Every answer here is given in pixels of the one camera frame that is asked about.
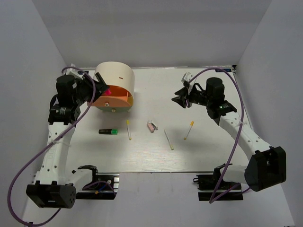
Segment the green black highlighter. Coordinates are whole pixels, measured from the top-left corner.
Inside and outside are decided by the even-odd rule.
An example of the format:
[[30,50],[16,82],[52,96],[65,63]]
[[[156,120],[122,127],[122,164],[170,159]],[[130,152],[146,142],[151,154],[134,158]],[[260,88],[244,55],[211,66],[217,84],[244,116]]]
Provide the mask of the green black highlighter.
[[117,135],[118,134],[118,129],[100,129],[100,130],[98,130],[98,133],[100,135],[105,135],[105,134]]

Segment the orange organizer drawer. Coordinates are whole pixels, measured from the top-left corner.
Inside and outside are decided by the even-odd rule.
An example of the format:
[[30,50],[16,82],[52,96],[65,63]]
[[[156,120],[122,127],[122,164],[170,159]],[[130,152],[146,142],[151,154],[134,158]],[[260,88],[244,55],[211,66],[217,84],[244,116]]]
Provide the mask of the orange organizer drawer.
[[110,94],[103,94],[93,104],[103,112],[127,112],[134,103],[132,94],[125,88],[118,86],[110,86]]

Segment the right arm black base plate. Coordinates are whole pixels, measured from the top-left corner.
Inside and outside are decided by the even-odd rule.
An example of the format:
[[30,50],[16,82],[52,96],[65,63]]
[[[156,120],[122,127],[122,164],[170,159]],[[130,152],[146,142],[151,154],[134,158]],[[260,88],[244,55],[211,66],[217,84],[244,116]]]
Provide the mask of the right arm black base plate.
[[[193,178],[193,183],[197,185],[199,201],[209,201],[215,189],[216,181],[212,172],[198,173]],[[217,201],[242,201],[242,187],[240,184],[234,182],[222,181],[217,189],[214,197],[219,196],[226,190],[232,188],[228,193],[220,197]]]

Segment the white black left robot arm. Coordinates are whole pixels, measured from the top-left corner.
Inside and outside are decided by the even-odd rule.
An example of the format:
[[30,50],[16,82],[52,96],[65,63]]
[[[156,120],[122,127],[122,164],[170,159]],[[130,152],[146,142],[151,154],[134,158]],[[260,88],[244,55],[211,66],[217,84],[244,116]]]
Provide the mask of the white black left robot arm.
[[34,183],[26,189],[27,196],[40,208],[71,208],[84,186],[99,186],[97,168],[80,166],[69,176],[65,174],[71,138],[80,119],[80,107],[109,94],[109,86],[100,74],[96,80],[83,76],[63,75],[56,81],[57,94],[50,103],[48,117],[48,148]]

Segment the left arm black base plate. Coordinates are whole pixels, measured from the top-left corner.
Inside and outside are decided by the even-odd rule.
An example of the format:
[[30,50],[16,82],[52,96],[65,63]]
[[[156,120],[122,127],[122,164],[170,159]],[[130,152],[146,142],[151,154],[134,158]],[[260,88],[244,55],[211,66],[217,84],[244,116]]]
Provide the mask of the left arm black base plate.
[[119,173],[96,173],[93,180],[77,192],[77,200],[114,200],[119,188]]

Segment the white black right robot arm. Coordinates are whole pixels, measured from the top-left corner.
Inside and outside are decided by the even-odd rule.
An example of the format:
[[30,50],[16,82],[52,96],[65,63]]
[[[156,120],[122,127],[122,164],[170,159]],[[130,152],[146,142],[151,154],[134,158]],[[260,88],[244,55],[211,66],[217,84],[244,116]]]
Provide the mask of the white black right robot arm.
[[247,166],[224,165],[214,169],[214,184],[226,188],[231,182],[248,185],[258,192],[286,181],[286,152],[282,147],[273,147],[247,126],[237,109],[225,99],[224,84],[220,78],[207,79],[206,88],[198,83],[189,84],[188,78],[182,79],[183,88],[175,92],[172,101],[183,108],[192,104],[205,106],[208,116],[230,134],[243,150]]

